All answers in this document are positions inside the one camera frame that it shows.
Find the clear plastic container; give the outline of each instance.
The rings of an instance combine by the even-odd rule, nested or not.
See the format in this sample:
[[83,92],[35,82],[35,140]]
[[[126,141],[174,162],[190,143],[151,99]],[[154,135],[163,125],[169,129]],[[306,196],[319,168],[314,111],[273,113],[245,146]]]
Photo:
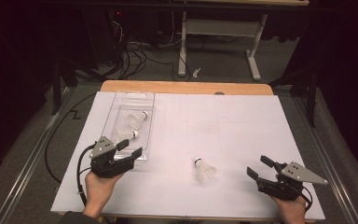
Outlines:
[[128,157],[134,150],[141,147],[143,153],[138,160],[147,160],[150,153],[148,143],[154,101],[153,92],[116,92],[103,128],[103,135],[115,144],[127,138],[130,140],[130,145],[118,151],[115,159]]

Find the black fabric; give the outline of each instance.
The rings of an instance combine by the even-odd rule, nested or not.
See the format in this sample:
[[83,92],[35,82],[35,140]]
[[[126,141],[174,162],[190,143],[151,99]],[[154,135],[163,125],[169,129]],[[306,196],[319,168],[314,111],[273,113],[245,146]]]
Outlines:
[[83,215],[83,213],[67,212],[61,218],[59,224],[100,224],[97,219]]

